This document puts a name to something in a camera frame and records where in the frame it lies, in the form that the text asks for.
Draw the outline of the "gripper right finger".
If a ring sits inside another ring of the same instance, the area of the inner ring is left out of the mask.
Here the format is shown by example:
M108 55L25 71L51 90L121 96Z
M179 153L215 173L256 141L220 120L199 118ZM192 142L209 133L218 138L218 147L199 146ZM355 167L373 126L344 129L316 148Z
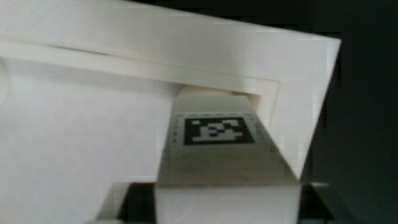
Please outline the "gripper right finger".
M296 224L350 224L350 212L327 183L302 186Z

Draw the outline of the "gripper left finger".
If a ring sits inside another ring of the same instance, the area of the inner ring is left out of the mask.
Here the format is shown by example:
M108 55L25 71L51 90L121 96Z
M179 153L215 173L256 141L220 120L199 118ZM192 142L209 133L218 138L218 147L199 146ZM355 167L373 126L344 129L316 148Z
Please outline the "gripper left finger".
M156 224L153 182L112 185L94 224Z

